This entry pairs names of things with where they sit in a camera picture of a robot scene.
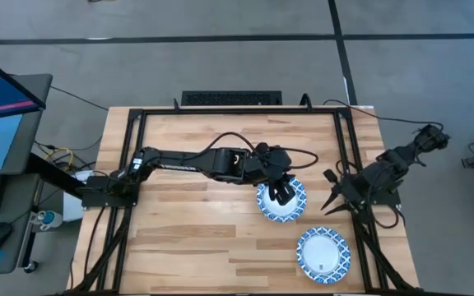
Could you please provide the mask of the black floor vent grille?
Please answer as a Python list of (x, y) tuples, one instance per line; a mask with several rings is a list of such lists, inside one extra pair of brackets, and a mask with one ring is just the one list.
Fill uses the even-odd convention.
[(181, 105), (282, 105), (282, 93), (279, 90), (189, 90), (182, 93)]

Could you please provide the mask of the white bottle blue cap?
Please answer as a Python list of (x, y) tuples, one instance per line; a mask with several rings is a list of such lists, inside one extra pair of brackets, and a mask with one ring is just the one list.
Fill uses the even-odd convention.
[(52, 210), (40, 210), (38, 213), (31, 215), (30, 222), (33, 225), (38, 225), (40, 230), (47, 231), (61, 226), (63, 216)]

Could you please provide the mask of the white box under table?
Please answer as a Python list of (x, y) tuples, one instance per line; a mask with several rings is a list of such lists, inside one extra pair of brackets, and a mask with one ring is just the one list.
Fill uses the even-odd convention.
[[(74, 173), (72, 176), (86, 183), (87, 179), (92, 175), (91, 170), (84, 170), (81, 172)], [(72, 222), (75, 220), (81, 220), (84, 215), (84, 210), (81, 205), (81, 199), (74, 197), (73, 195), (64, 192), (63, 193), (63, 221)]]

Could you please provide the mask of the black aluminium table frame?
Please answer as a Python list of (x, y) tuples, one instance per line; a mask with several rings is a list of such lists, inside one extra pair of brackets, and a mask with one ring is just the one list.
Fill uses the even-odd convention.
[[(268, 220), (253, 187), (158, 170), (143, 183), (132, 209), (84, 214), (72, 287), (81, 289), (122, 219), (129, 222), (128, 232), (92, 284), (94, 295), (340, 294), (390, 287), (382, 266), (356, 237), (350, 213), (321, 210), (330, 193), (326, 169), (357, 169), (383, 151), (374, 118), (338, 106), (114, 107), (96, 168), (119, 169), (143, 146), (199, 151), (209, 143), (242, 147), (247, 142), (290, 148), (308, 194), (298, 220)], [(351, 267), (335, 284), (313, 282), (296, 261), (299, 236), (316, 226), (335, 229), (351, 250)]]

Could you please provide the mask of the black desk support bar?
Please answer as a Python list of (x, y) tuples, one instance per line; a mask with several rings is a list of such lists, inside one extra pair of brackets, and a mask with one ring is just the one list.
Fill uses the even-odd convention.
[(46, 160), (40, 158), (34, 153), (30, 153), (25, 172), (37, 173), (45, 182), (63, 189), (65, 192), (76, 198), (82, 198), (78, 188), (85, 186), (83, 182), (77, 180), (61, 169), (58, 169), (53, 164), (48, 163)]

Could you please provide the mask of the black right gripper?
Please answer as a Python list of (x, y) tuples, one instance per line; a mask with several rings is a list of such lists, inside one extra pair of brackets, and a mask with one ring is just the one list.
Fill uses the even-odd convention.
[(322, 205), (321, 210), (329, 206), (339, 195), (343, 195), (346, 200), (344, 204), (329, 210), (325, 215), (331, 215), (344, 210), (354, 211), (360, 209), (360, 204), (365, 200), (369, 189), (370, 170), (368, 168), (356, 174), (346, 173), (341, 179), (338, 179), (331, 169), (324, 171), (323, 175), (333, 186), (331, 194)]

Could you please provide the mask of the grey computer desk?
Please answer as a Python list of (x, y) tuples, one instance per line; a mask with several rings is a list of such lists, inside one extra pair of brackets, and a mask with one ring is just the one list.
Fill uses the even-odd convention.
[(37, 174), (22, 174), (0, 176), (0, 179), (0, 222), (12, 225), (12, 234), (0, 249), (0, 274), (6, 274), (18, 265), (40, 177)]

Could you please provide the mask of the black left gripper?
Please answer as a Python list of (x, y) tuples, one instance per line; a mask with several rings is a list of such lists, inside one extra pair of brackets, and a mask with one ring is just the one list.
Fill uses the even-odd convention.
[(295, 196), (290, 185), (290, 156), (280, 146), (269, 146), (266, 142), (258, 143), (253, 149), (253, 185), (268, 184), (268, 195), (271, 201), (286, 205)]

